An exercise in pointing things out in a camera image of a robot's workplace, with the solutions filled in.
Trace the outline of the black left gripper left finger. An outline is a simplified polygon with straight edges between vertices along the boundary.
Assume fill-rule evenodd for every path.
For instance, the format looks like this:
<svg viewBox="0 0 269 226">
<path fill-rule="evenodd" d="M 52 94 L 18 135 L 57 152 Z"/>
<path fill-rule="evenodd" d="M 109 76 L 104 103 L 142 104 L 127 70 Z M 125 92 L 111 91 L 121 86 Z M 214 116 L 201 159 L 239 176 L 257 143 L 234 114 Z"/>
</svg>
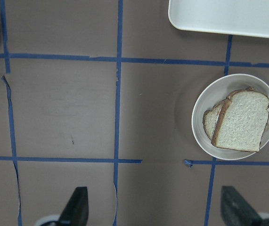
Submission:
<svg viewBox="0 0 269 226">
<path fill-rule="evenodd" d="M 85 226 L 88 217 L 88 189 L 87 187 L 77 187 L 61 213 L 58 223 L 60 226 Z"/>
</svg>

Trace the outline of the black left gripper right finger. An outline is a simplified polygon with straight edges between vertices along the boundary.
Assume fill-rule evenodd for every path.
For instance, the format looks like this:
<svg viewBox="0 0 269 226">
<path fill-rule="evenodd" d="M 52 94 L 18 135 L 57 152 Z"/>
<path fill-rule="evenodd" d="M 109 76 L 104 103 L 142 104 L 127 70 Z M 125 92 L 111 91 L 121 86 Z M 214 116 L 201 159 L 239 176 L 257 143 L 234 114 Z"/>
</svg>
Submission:
<svg viewBox="0 0 269 226">
<path fill-rule="evenodd" d="M 226 226 L 259 226 L 262 218 L 233 186 L 222 186 L 220 214 Z"/>
</svg>

